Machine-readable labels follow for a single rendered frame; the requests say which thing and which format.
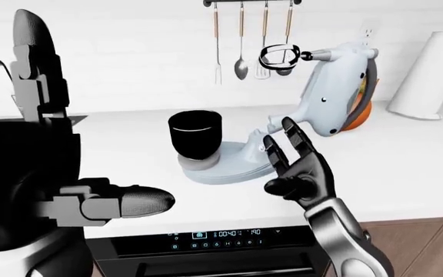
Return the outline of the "black mixing bowl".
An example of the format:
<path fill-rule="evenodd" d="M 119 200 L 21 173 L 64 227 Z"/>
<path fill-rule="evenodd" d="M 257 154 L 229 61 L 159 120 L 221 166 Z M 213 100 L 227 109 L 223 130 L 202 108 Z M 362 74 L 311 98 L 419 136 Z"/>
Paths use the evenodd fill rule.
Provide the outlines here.
<path fill-rule="evenodd" d="M 174 149 L 187 159 L 203 160 L 222 142 L 222 116 L 210 110 L 178 112 L 168 120 Z"/>

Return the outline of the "wooden handled steel ladle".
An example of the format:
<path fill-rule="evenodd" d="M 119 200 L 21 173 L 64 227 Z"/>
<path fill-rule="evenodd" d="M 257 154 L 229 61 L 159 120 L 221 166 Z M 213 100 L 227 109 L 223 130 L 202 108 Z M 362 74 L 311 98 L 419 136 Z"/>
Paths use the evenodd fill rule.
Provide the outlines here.
<path fill-rule="evenodd" d="M 288 13 L 287 13 L 286 27 L 285 27 L 285 43 L 288 43 L 289 36 L 290 36 L 293 8 L 294 8 L 294 0 L 289 0 L 289 7 L 288 7 Z M 276 73 L 281 76 L 290 75 L 291 69 L 290 70 L 278 70 Z"/>

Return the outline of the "pale blue stand mixer base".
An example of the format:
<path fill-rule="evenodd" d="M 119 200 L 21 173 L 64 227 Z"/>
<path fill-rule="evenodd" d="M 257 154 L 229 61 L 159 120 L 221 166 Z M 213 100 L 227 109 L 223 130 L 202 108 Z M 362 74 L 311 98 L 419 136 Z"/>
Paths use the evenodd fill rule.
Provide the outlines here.
<path fill-rule="evenodd" d="M 247 182 L 274 172 L 263 138 L 267 133 L 255 129 L 247 142 L 222 142 L 215 154 L 201 161 L 178 156 L 184 175 L 193 182 L 224 185 Z"/>

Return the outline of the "wooden handled steel spoon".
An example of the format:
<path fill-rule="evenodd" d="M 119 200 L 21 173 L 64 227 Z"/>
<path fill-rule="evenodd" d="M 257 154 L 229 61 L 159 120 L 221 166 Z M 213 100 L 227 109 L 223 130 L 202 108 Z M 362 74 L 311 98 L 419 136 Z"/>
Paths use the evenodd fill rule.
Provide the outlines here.
<path fill-rule="evenodd" d="M 235 75 L 239 80 L 245 80 L 248 75 L 248 66 L 243 59 L 243 39 L 244 39 L 244 30 L 245 30 L 245 7 L 244 2 L 240 2 L 239 9 L 239 57 L 235 62 L 234 71 Z"/>

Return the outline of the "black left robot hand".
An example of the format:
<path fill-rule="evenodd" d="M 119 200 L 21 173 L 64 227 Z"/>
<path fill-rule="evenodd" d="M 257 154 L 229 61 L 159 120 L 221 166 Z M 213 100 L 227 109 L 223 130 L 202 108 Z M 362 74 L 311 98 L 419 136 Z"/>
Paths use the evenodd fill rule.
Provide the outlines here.
<path fill-rule="evenodd" d="M 80 179 L 81 138 L 67 116 L 68 86 L 50 31 L 35 13 L 13 21 L 10 79 L 21 121 L 0 121 L 0 251 L 26 246 L 59 228 L 167 212 L 171 193 L 106 178 Z"/>

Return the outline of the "wooden handled slotted spatula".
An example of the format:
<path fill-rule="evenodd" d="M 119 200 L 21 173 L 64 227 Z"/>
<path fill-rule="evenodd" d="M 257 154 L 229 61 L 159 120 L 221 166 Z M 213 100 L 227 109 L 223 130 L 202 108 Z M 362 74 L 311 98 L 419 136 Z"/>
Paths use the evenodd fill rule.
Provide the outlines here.
<path fill-rule="evenodd" d="M 265 0 L 265 7 L 263 11 L 263 20 L 262 20 L 262 43 L 261 47 L 265 47 L 266 35 L 267 35 L 267 25 L 268 25 L 268 0 Z M 268 69 L 261 66 L 259 61 L 259 57 L 257 57 L 255 62 L 255 78 L 257 80 L 266 80 L 271 77 L 271 73 Z"/>

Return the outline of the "wooden handled meat fork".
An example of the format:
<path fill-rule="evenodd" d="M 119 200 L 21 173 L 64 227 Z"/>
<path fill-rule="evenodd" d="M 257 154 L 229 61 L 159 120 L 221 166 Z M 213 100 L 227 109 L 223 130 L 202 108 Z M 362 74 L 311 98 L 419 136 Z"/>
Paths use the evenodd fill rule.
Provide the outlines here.
<path fill-rule="evenodd" d="M 215 84 L 222 84 L 222 67 L 219 60 L 219 24 L 218 24 L 218 6 L 217 3 L 213 3 L 214 13 L 214 35 L 215 35 L 215 53 L 216 53 L 216 64 L 215 64 Z"/>

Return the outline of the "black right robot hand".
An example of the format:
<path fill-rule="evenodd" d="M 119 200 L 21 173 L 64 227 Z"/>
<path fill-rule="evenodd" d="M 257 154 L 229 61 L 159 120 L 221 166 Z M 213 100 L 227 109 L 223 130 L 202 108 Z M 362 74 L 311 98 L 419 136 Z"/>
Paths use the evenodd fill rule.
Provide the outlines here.
<path fill-rule="evenodd" d="M 285 135 L 300 158 L 289 163 L 287 156 L 270 136 L 263 138 L 265 151 L 278 177 L 268 181 L 264 190 L 284 200 L 297 202 L 304 210 L 334 198 L 335 182 L 325 157 L 313 146 L 310 138 L 293 119 L 281 121 Z"/>

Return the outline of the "black oven control panel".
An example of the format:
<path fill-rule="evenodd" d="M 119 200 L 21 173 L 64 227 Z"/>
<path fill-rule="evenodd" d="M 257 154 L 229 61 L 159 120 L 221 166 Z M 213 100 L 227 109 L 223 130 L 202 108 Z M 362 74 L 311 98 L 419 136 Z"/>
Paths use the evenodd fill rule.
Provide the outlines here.
<path fill-rule="evenodd" d="M 324 277 L 306 225 L 87 239 L 104 277 Z"/>

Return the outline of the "orange fruit bowl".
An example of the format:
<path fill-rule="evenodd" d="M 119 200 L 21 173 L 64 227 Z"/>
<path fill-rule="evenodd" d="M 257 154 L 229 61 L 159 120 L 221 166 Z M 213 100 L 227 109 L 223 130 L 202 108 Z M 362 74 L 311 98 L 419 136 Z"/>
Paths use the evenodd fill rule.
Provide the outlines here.
<path fill-rule="evenodd" d="M 358 103 L 361 101 L 362 96 L 364 95 L 367 86 L 368 86 L 367 80 L 366 80 L 366 78 L 364 78 L 362 80 L 361 86 L 359 87 L 359 90 L 357 92 L 357 95 L 355 97 L 353 105 L 351 107 L 352 111 L 354 111 L 357 108 Z M 350 124 L 343 125 L 341 130 L 342 131 L 351 131 L 352 129 L 357 128 L 358 126 L 362 125 L 370 116 L 371 110 L 372 110 L 372 103 L 371 103 L 371 100 L 369 100 L 367 102 L 366 108 L 358 114 L 358 117 Z"/>

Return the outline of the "white paper towel roll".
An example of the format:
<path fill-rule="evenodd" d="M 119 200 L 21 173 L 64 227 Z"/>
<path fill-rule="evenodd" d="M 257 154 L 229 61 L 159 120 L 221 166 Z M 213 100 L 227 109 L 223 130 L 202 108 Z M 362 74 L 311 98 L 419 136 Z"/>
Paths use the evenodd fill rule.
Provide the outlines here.
<path fill-rule="evenodd" d="M 423 121 L 441 119 L 443 104 L 443 32 L 432 32 L 386 110 Z"/>

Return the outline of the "white wall outlet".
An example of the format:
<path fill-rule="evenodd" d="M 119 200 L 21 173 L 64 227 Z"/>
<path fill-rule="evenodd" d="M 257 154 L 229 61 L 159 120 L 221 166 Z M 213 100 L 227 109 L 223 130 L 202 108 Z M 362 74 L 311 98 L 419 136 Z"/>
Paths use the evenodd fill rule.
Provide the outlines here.
<path fill-rule="evenodd" d="M 364 23 L 359 32 L 359 41 L 362 45 L 369 45 L 376 34 L 376 27 L 372 23 Z"/>

